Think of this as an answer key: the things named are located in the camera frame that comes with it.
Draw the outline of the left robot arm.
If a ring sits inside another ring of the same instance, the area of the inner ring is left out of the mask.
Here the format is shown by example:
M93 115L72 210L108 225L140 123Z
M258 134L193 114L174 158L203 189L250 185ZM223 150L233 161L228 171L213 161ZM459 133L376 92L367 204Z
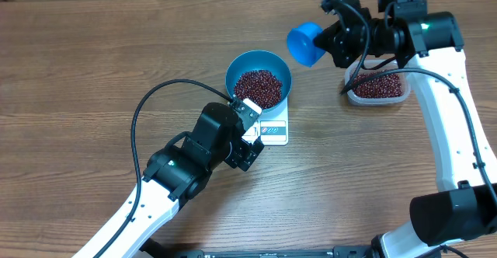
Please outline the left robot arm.
M150 157L126 203L76 255L132 257L205 188L219 164L248 170L264 145L243 135L261 114L249 99L208 103L191 132L178 134Z

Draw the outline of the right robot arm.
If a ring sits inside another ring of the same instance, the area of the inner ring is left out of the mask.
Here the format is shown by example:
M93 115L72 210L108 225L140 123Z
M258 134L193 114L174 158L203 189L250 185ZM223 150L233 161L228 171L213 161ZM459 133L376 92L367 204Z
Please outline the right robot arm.
M455 17L426 0L378 0L383 19L360 0L321 0L336 23L313 38L337 67L363 68L367 55L393 54L415 91L436 162L437 192L412 199L410 219L375 237L368 257L431 257L496 231L496 157L467 81Z

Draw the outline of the blue measuring scoop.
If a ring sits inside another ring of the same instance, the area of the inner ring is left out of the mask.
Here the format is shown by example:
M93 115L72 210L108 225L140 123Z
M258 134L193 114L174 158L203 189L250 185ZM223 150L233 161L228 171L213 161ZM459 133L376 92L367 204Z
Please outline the blue measuring scoop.
M299 64L310 68L325 54L324 50L314 45L314 38L322 32L317 23L306 22L288 33L288 51Z

